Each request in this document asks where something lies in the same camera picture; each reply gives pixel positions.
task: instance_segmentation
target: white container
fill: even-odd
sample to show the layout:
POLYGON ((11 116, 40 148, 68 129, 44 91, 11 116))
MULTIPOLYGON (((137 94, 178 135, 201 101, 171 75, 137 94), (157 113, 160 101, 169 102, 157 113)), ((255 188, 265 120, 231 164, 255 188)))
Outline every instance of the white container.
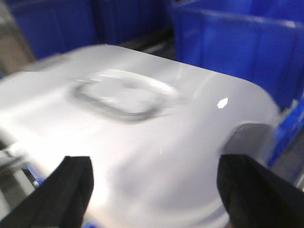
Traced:
POLYGON ((115 46, 0 81, 0 129, 49 175, 90 156, 87 210, 106 228, 222 228, 221 153, 270 155, 277 107, 248 81, 115 46))

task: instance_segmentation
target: blue bin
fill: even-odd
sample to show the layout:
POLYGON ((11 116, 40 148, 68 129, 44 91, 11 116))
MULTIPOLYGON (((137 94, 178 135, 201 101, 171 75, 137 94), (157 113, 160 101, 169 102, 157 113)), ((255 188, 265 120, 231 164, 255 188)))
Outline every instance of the blue bin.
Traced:
POLYGON ((90 0, 7 0, 37 58, 96 43, 90 0))
POLYGON ((263 87, 281 107, 303 93, 302 0, 171 3, 177 60, 263 87))
POLYGON ((170 26, 165 0, 93 0, 101 42, 119 44, 170 26))

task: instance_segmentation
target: plastic container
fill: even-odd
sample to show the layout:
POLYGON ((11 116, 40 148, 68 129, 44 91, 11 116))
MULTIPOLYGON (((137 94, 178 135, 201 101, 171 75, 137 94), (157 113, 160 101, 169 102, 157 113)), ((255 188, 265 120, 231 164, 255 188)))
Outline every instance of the plastic container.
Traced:
POLYGON ((219 157, 267 163, 278 118, 271 97, 246 80, 123 47, 65 56, 0 81, 0 129, 42 176, 65 155, 90 156, 87 215, 102 227, 223 228, 219 157))
POLYGON ((7 0, 37 58, 97 41, 90 0, 7 0))
POLYGON ((172 3, 177 59, 264 88, 281 107, 303 93, 301 0, 172 3))
POLYGON ((119 44, 170 26, 165 0, 93 0, 100 41, 119 44))

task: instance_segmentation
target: blue plastic crate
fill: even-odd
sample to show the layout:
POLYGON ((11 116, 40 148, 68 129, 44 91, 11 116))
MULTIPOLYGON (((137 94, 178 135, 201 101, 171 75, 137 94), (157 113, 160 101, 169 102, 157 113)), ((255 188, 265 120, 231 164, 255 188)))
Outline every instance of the blue plastic crate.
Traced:
POLYGON ((93 0, 100 41, 119 44, 170 25, 165 0, 93 0))
POLYGON ((96 43, 90 0, 7 0, 37 58, 96 43))
POLYGON ((281 107, 303 93, 304 2, 172 3, 177 60, 263 87, 281 107))

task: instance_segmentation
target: glossy white surface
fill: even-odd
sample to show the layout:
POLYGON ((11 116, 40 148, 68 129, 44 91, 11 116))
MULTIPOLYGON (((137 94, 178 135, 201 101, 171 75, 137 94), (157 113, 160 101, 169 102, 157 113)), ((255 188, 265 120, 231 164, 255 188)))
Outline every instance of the glossy white surface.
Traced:
POLYGON ((87 214, 106 228, 222 228, 228 215, 216 175, 223 145, 239 125, 275 126, 278 116, 250 82, 115 46, 81 48, 47 69, 5 78, 0 110, 2 132, 22 143, 44 175, 64 155, 91 156, 87 214), (159 80, 179 100, 141 122, 105 117, 72 91, 76 78, 107 70, 159 80))

